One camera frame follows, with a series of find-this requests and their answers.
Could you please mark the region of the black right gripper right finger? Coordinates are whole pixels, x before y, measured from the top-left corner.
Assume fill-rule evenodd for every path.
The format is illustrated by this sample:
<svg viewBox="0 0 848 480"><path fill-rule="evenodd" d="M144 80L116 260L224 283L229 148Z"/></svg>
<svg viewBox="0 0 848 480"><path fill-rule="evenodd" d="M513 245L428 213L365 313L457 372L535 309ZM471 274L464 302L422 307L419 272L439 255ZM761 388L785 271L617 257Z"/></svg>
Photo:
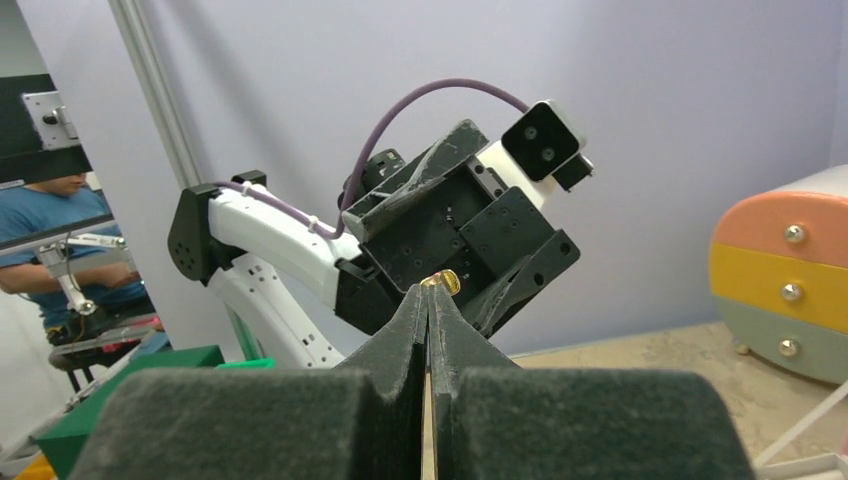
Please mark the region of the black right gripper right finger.
<svg viewBox="0 0 848 480"><path fill-rule="evenodd" d="M717 390L691 371L525 369L429 287L441 479L751 479Z"/></svg>

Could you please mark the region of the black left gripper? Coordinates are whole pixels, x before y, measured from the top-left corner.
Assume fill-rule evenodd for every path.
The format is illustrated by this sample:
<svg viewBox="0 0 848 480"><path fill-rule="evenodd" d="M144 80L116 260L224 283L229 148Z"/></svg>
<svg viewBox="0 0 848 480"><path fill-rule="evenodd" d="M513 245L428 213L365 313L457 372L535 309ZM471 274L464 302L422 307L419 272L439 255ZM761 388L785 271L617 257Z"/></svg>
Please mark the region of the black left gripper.
<svg viewBox="0 0 848 480"><path fill-rule="evenodd" d="M503 186L484 188L496 175L471 156L488 143L472 120L462 120L342 212L361 253L336 263L338 318L372 335L412 284L451 269L464 319L491 338L577 262L578 246L529 200Z"/></svg>

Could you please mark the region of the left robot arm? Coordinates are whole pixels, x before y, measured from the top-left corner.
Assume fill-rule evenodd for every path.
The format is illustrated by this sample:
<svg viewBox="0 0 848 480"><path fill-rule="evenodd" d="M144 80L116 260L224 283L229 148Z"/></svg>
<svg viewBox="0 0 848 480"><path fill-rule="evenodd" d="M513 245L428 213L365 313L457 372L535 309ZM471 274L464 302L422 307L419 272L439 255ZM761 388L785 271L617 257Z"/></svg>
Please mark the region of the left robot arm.
<svg viewBox="0 0 848 480"><path fill-rule="evenodd" d="M228 186L185 189L167 245L180 273L225 304L263 357L330 368L343 355L288 280L372 335L411 286L449 269L459 278L456 306L490 338L579 259L542 212L556 187L529 181L508 150L464 120L412 160L393 149L372 157L339 238L281 211L266 175L252 170Z"/></svg>

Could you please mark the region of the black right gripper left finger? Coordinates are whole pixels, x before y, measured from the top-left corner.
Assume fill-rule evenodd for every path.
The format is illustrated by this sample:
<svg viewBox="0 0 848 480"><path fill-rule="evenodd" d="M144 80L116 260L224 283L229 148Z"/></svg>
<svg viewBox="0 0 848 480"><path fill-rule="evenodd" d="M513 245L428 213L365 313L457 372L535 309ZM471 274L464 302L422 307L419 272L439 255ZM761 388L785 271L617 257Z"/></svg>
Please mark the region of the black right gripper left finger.
<svg viewBox="0 0 848 480"><path fill-rule="evenodd" d="M392 319L330 369L155 375L163 407L107 417L75 479L417 479L427 306L413 287Z"/></svg>

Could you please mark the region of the gold earring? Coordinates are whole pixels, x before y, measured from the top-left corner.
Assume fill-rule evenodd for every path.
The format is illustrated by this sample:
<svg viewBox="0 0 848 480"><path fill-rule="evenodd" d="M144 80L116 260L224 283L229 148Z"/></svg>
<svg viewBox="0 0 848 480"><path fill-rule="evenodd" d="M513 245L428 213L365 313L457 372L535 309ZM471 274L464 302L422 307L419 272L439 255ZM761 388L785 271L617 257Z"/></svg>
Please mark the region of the gold earring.
<svg viewBox="0 0 848 480"><path fill-rule="evenodd" d="M460 279L452 269L443 269L435 272L422 279L419 284L421 286L442 286L450 296L456 295L461 290Z"/></svg>

